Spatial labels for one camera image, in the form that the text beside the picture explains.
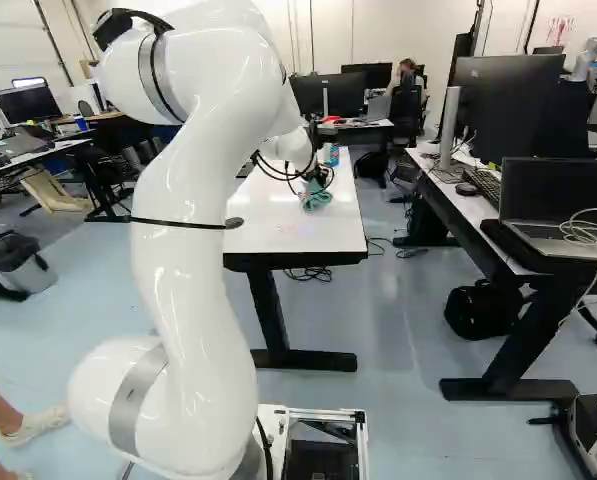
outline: laptop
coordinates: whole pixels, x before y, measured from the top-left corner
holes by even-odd
[[[597,259],[597,246],[572,245],[559,228],[588,208],[597,208],[597,159],[504,159],[500,221],[543,255]],[[597,212],[578,220],[597,223]]]
[[[45,140],[27,134],[16,134],[11,138],[0,140],[0,153],[9,158],[19,157],[25,153],[42,150],[47,145]]]
[[[367,116],[363,118],[367,122],[377,122],[389,117],[391,109],[391,95],[382,95],[369,100],[367,104]]]

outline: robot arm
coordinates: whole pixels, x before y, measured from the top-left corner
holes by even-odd
[[[252,444],[258,406],[223,282],[227,200],[266,138],[278,136],[274,148],[294,152],[296,168],[311,146],[249,0],[138,15],[153,32],[132,28],[132,16],[112,10],[94,35],[108,46],[97,68],[106,96],[145,123],[184,123],[140,176],[130,227],[134,279],[159,336],[97,347],[72,375],[69,409],[83,430],[161,476],[227,480]]]
[[[597,38],[587,40],[585,49],[578,55],[574,71],[569,76],[571,82],[586,82],[591,64],[597,59]]]

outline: computer monitor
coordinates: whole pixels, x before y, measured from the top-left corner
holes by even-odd
[[[340,73],[364,73],[366,88],[387,88],[391,82],[393,63],[356,63],[343,65]]]
[[[475,157],[501,165],[503,157],[533,154],[564,60],[564,55],[458,58],[452,82],[462,87],[458,122],[474,132]]]
[[[322,115],[322,81],[319,75],[295,76],[291,78],[291,88],[302,115]]]
[[[11,123],[62,116],[56,99],[45,85],[0,90],[0,108]]]
[[[565,51],[565,47],[536,47],[533,55],[560,55]]]
[[[323,89],[326,88],[329,115],[356,116],[365,105],[365,85],[364,73],[308,75],[291,80],[303,115],[318,115],[325,111]]]

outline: blue cloth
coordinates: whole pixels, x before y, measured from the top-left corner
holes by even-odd
[[[300,196],[300,204],[305,212],[309,213],[329,205],[333,198],[331,193],[323,191],[323,188],[316,180],[311,180],[305,189],[305,193]]]

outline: white shoe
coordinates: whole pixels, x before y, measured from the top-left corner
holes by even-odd
[[[47,430],[60,428],[68,422],[69,414],[65,407],[52,407],[42,413],[25,415],[22,417],[22,426],[20,427],[20,430],[11,435],[0,434],[0,438],[10,447],[20,447],[41,433],[44,433]]]

